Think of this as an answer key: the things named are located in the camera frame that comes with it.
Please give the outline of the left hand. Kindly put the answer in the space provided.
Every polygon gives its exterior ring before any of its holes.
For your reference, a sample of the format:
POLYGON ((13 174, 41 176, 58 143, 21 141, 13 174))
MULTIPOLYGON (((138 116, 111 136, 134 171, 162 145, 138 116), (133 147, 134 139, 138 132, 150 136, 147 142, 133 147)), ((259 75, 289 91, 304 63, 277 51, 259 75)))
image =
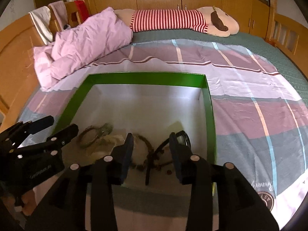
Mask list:
POLYGON ((7 209, 14 209, 16 212, 23 212, 25 216, 30 216, 37 207, 34 191, 30 190, 22 195, 21 201, 22 204, 20 206, 15 206, 15 198, 13 196, 8 196, 6 203, 7 209))

